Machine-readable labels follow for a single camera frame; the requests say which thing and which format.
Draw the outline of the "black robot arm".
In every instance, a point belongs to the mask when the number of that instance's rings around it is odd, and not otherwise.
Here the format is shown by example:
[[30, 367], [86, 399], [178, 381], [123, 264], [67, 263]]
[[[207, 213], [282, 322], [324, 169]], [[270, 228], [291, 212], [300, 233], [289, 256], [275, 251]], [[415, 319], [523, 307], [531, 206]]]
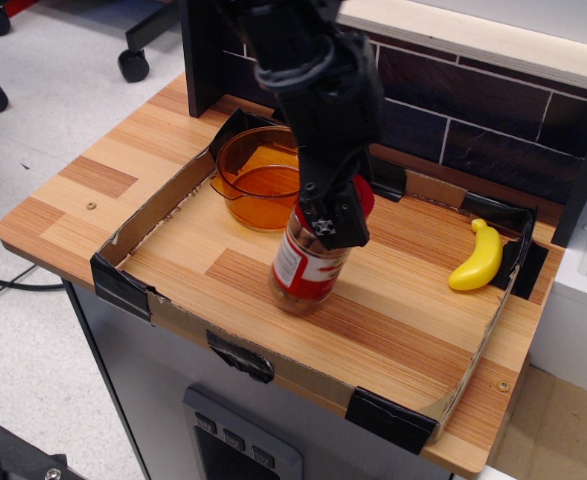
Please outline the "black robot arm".
[[384, 91], [368, 37], [337, 24], [338, 1], [219, 1], [257, 61], [298, 145], [298, 204], [328, 249], [369, 240], [355, 178], [384, 130]]

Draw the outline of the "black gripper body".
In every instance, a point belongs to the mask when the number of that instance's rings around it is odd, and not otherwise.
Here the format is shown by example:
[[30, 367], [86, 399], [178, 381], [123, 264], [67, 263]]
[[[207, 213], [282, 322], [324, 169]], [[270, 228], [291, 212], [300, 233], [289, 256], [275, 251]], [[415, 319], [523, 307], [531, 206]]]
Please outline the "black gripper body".
[[302, 200], [322, 200], [365, 169], [384, 97], [366, 36], [321, 36], [307, 61], [272, 71], [272, 91], [299, 147]]

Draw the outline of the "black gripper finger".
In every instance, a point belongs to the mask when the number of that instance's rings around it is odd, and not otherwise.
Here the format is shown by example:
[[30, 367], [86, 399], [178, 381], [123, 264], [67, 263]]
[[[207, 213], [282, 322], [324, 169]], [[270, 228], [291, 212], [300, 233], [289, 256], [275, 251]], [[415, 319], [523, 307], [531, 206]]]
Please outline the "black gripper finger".
[[326, 250], [366, 245], [369, 214], [370, 184], [362, 175], [332, 185], [323, 197], [316, 182], [302, 178], [298, 218]]

